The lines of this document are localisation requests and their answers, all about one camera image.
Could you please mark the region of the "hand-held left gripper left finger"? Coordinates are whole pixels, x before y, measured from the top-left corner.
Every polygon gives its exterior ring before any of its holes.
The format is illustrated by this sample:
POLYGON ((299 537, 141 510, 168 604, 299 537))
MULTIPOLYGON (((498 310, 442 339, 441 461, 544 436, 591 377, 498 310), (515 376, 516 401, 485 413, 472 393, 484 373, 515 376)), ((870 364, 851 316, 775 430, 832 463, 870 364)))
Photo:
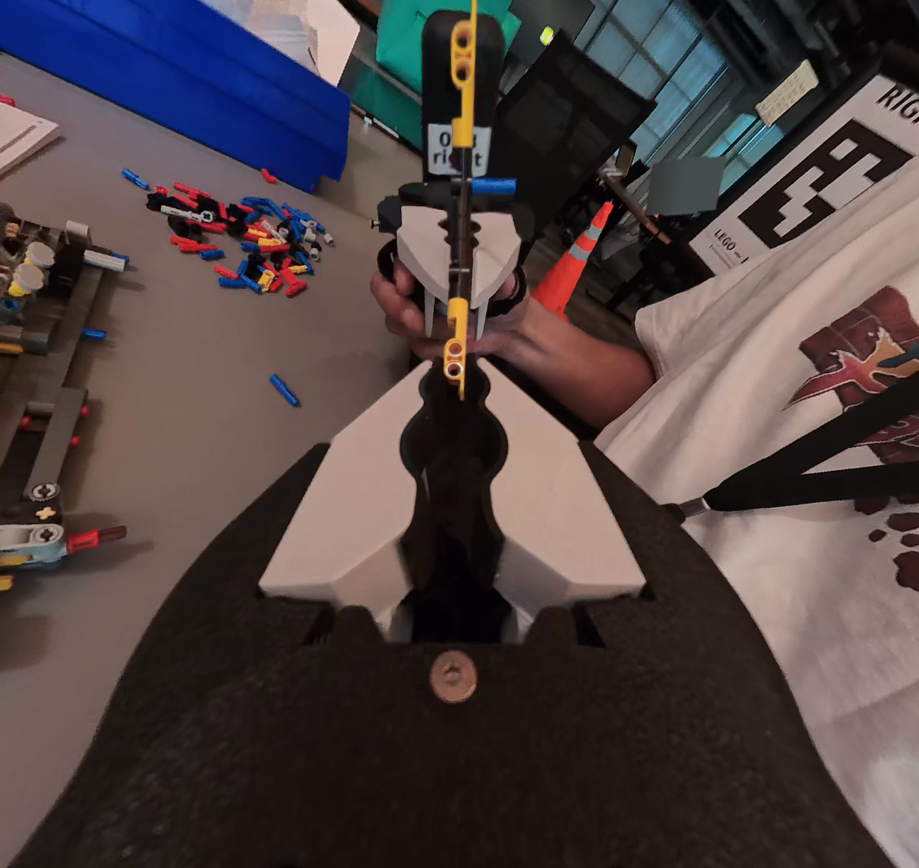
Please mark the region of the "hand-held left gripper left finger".
POLYGON ((411 590, 400 543, 416 499, 400 444, 431 369, 420 363, 332 439, 260 578, 263 594, 360 606, 392 626, 411 590))

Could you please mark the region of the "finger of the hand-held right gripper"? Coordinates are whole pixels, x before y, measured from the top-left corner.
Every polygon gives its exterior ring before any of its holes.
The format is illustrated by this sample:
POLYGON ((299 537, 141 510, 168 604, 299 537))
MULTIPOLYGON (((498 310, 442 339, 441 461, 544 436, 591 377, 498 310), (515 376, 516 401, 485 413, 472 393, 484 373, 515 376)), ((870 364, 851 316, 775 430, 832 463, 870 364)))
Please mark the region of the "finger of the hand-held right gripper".
POLYGON ((469 342, 482 337, 489 311, 498 315, 516 296, 520 288, 516 268, 522 244, 509 213, 475 213, 472 223, 469 342))
POLYGON ((397 255, 422 288, 425 335, 444 335, 437 324, 448 312, 451 245, 448 241, 449 212, 445 208, 401 206, 396 232, 397 255))

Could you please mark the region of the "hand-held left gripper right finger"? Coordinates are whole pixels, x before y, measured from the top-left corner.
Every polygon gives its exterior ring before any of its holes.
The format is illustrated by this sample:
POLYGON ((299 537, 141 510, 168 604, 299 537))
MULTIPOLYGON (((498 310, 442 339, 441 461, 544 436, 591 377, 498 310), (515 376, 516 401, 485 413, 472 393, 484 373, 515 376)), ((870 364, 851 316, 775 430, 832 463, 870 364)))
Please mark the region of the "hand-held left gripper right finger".
POLYGON ((646 583, 574 434, 486 360, 484 405, 506 458, 490 484, 504 547, 493 586, 529 628, 548 607, 635 596, 646 583))

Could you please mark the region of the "yellow lego panel piece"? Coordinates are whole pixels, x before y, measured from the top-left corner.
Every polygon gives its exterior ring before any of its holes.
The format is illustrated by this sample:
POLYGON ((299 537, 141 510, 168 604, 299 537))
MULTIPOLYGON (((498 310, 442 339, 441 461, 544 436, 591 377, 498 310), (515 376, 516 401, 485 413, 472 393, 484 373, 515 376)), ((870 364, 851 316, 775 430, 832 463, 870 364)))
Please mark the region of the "yellow lego panel piece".
POLYGON ((453 150, 474 145, 478 0, 471 0, 467 18, 453 25, 450 36, 451 79, 460 95, 460 113, 452 119, 453 150))

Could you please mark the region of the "small yellow lego piece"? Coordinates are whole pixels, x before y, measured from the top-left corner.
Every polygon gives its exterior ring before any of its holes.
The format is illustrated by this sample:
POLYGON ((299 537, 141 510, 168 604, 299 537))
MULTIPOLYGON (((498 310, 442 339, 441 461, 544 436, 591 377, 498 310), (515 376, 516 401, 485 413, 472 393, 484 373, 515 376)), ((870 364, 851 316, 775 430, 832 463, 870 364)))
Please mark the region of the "small yellow lego piece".
POLYGON ((443 351, 443 375, 465 401, 468 321, 470 305, 463 297, 451 298, 447 305, 448 338, 443 351))

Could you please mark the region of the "person's right forearm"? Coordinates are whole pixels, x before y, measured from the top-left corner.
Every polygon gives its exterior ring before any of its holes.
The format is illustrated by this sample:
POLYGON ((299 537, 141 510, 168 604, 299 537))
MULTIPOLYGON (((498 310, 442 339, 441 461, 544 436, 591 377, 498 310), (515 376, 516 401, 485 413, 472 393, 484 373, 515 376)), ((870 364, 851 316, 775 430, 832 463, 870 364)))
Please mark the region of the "person's right forearm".
POLYGON ((516 327, 506 359, 599 431, 625 414, 656 380, 643 353, 600 341, 539 304, 529 307, 516 327))

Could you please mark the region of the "pile of red blue lego pins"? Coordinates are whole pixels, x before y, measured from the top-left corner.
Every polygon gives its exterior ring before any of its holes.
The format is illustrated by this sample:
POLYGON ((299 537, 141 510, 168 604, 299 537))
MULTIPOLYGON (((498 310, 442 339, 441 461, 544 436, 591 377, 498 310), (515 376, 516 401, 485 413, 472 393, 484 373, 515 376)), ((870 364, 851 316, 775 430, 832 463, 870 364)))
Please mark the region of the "pile of red blue lego pins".
POLYGON ((121 176, 167 221, 170 245, 210 265, 221 288, 293 300, 308 291, 315 266, 336 246, 307 211, 270 197, 227 202, 180 182, 151 184, 127 168, 121 176))

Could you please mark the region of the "lego car chassis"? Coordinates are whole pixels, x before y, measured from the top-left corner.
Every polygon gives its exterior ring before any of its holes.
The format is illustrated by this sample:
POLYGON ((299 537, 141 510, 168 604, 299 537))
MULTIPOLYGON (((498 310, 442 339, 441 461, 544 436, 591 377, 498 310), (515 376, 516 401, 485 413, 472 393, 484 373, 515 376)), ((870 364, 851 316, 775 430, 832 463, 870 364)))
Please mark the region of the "lego car chassis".
POLYGON ((86 389, 68 385, 106 273, 127 256, 99 247, 86 225, 54 228, 1 205, 1 591, 18 575, 46 573, 124 539, 123 525, 79 532, 68 522, 62 474, 89 413, 86 389))

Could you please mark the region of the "person's right hand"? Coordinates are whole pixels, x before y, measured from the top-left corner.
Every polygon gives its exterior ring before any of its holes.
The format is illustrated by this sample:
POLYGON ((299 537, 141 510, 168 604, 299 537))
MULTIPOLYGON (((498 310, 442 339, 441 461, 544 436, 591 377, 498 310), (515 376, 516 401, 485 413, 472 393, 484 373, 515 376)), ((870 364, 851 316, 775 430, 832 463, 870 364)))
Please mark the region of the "person's right hand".
MULTIPOLYGON (((476 333, 476 324, 471 323, 467 338, 471 355, 497 356, 510 361, 526 350, 545 348, 559 318, 531 297, 526 280, 520 269, 512 271, 489 304, 499 312, 487 314, 481 334, 476 333)), ((423 360, 442 357, 452 334, 443 320, 435 321, 431 327, 426 325, 424 311, 413 300, 416 286, 415 276, 400 260, 394 259, 392 268, 375 273, 370 289, 391 333, 405 339, 423 360)))

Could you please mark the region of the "orange traffic cone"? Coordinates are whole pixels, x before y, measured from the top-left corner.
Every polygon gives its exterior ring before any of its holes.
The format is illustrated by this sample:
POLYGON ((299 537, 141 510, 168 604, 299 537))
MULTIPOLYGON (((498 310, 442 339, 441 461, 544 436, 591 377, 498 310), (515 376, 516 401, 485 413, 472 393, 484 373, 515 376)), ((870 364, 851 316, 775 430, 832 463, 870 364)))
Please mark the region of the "orange traffic cone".
POLYGON ((568 322, 566 310, 569 301, 613 209, 612 201, 603 203, 585 231, 561 255, 532 292, 534 300, 565 322, 568 322))

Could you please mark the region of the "black office chair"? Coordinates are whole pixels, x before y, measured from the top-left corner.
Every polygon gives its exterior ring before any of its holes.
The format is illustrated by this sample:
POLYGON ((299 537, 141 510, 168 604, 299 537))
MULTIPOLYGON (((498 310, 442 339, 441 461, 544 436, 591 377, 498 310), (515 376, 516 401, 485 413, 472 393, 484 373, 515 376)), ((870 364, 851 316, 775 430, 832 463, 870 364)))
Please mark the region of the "black office chair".
POLYGON ((655 107, 559 32, 497 105, 489 175, 516 180, 535 237, 655 107))

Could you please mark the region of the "person's white printed shirt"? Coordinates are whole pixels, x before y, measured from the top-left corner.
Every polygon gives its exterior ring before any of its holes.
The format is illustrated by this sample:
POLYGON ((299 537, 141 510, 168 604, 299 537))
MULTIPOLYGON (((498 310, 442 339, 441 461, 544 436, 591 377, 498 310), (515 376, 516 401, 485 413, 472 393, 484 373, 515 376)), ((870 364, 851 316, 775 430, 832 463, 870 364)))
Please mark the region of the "person's white printed shirt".
MULTIPOLYGON (((816 228, 638 312, 656 381, 596 439, 680 503, 917 373, 917 162, 816 228)), ((752 613, 833 779, 917 866, 917 492, 685 529, 752 613)))

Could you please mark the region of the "blue plastic bin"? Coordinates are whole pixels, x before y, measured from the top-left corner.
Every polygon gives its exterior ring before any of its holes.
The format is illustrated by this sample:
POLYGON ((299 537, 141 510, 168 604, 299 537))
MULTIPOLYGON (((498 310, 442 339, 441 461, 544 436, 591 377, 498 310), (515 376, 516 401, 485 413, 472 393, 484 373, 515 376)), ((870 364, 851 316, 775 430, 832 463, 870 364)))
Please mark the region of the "blue plastic bin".
POLYGON ((2 50, 311 193, 346 169, 347 94, 201 0, 2 0, 2 50))

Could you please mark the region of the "framed black white marker sign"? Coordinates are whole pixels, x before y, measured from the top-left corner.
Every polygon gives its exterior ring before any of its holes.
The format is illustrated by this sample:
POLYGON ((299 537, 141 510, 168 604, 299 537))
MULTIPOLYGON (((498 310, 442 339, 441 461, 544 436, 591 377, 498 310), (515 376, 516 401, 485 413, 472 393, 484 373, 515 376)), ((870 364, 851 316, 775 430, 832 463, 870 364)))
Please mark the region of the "framed black white marker sign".
POLYGON ((885 61, 732 186, 685 248, 720 276, 796 240, 917 157, 917 110, 917 71, 885 61))

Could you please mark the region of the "instruction booklet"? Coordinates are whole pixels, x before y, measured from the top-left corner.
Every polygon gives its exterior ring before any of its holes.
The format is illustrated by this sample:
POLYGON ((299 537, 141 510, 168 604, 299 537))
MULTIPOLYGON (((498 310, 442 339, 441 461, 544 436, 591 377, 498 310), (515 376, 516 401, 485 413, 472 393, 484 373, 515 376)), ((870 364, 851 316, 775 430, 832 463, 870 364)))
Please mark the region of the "instruction booklet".
POLYGON ((1 103, 1 176, 61 136, 57 123, 1 103))

